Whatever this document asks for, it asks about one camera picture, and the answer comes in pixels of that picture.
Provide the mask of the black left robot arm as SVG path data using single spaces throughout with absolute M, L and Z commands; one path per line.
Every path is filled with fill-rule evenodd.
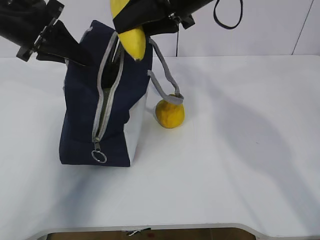
M 91 54 L 59 20 L 64 7 L 58 0 L 2 0 L 0 35 L 20 47 L 16 57 L 25 62 L 36 53 L 39 61 L 90 66 Z

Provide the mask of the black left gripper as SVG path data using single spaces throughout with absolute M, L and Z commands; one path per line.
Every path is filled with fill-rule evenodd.
M 69 33 L 62 21 L 57 20 L 64 4 L 58 0 L 17 0 L 19 7 L 20 49 L 16 56 L 27 62 L 32 53 L 36 59 L 64 63 L 66 60 L 81 66 L 94 63 L 88 50 Z

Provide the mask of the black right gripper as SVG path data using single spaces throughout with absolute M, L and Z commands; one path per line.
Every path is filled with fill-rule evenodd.
M 146 35 L 174 34 L 179 24 L 186 30 L 195 24 L 194 0 L 130 0 L 115 17 L 120 33 L 142 26 Z

